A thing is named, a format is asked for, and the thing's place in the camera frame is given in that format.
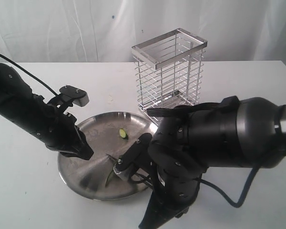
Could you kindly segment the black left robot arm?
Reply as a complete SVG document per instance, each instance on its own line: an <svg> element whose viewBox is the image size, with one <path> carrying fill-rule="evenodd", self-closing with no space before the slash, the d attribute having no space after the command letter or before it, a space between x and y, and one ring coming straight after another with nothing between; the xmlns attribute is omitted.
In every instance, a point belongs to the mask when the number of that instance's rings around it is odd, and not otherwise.
<svg viewBox="0 0 286 229"><path fill-rule="evenodd" d="M77 119L65 112L68 107L86 106L84 90L67 85L44 102L10 66L0 63L0 115L65 157L89 160L94 154L85 134L75 124Z"/></svg>

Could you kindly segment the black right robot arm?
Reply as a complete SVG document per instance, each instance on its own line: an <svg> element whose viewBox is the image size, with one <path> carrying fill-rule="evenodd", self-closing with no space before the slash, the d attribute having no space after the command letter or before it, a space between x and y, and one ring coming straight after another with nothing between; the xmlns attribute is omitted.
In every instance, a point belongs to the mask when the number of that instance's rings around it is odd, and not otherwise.
<svg viewBox="0 0 286 229"><path fill-rule="evenodd" d="M286 105L261 97L231 96L220 103L150 109L148 114L162 121L147 150L153 192L141 229L157 229L187 213L200 185L209 185L202 175L210 167L251 169L239 200L226 197L239 208L259 169L274 168L286 157Z"/></svg>

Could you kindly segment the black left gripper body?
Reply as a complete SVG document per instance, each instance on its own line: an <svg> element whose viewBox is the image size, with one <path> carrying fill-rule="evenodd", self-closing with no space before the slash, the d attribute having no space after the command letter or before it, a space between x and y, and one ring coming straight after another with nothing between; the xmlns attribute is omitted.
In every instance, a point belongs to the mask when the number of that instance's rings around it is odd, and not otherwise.
<svg viewBox="0 0 286 229"><path fill-rule="evenodd" d="M73 118L64 114L54 118L42 113L33 114L33 136L53 151L61 149L75 126Z"/></svg>

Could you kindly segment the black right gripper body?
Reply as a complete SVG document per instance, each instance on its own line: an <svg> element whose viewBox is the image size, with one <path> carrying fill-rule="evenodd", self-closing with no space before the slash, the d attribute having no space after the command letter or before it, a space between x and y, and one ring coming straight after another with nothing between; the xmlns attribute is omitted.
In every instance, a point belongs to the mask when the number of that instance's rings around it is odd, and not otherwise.
<svg viewBox="0 0 286 229"><path fill-rule="evenodd" d="M148 208L185 210L196 200L203 173L203 164L195 159L167 160L157 164L149 157L143 170L150 175L153 192Z"/></svg>

